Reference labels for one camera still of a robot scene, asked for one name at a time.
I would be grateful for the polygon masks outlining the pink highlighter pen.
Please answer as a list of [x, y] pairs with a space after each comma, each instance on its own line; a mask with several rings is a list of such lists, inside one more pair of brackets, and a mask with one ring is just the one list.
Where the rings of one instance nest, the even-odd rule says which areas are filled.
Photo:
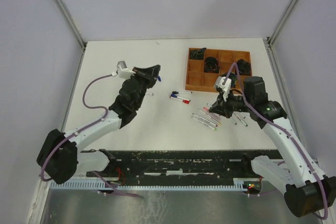
[[216, 115], [216, 114], [214, 114], [214, 113], [210, 113], [209, 110], [208, 110], [208, 108], [203, 107], [203, 109], [204, 109], [204, 110], [205, 110], [211, 117], [213, 117], [213, 118], [215, 118], [215, 119], [217, 119], [217, 120], [220, 119], [220, 117], [219, 117], [218, 115]]

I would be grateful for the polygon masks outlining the magenta capped marker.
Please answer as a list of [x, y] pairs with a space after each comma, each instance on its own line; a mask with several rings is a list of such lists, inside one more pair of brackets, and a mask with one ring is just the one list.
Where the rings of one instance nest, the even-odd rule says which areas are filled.
[[196, 118], [196, 119], [199, 120], [199, 121], [203, 121], [203, 122], [205, 122], [205, 123], [207, 123], [208, 125], [211, 125], [211, 126], [213, 126], [213, 127], [218, 127], [218, 124], [216, 124], [216, 123], [214, 123], [214, 122], [212, 122], [212, 121], [210, 121], [210, 120], [208, 120], [208, 119], [205, 119], [205, 118], [203, 118], [203, 117], [201, 117], [201, 116], [199, 116], [199, 115], [193, 114], [192, 117], [193, 117], [193, 118]]

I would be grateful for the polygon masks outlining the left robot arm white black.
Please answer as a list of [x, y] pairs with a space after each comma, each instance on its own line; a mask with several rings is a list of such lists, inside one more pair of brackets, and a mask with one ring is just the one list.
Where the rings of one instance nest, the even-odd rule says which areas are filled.
[[103, 136], [125, 127], [135, 118], [147, 90], [159, 79], [160, 70], [160, 65], [129, 69], [124, 61], [119, 61], [116, 71], [92, 80], [90, 86], [99, 80], [113, 77], [122, 78], [124, 82], [109, 107], [88, 105], [85, 96], [82, 97], [86, 108], [102, 109], [102, 116], [68, 132], [54, 129], [48, 133], [37, 156], [37, 164], [41, 167], [40, 179], [63, 184], [73, 176], [87, 172], [112, 176], [116, 171], [112, 155], [104, 150], [88, 152], [85, 149]]

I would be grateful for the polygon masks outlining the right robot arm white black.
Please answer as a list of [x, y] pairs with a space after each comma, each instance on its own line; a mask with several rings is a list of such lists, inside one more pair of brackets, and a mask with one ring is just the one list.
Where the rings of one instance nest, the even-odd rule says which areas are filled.
[[283, 107], [268, 99], [263, 78], [244, 79], [240, 95], [233, 94], [231, 82], [225, 76], [217, 78], [214, 88], [219, 95], [209, 111], [226, 118], [234, 112], [249, 113], [275, 144], [287, 166], [282, 168], [268, 156], [259, 155], [242, 162], [243, 175], [257, 174], [268, 180], [283, 194], [287, 207], [296, 217], [323, 210], [321, 219], [327, 219], [329, 207], [335, 202], [335, 177], [327, 176], [308, 154]]

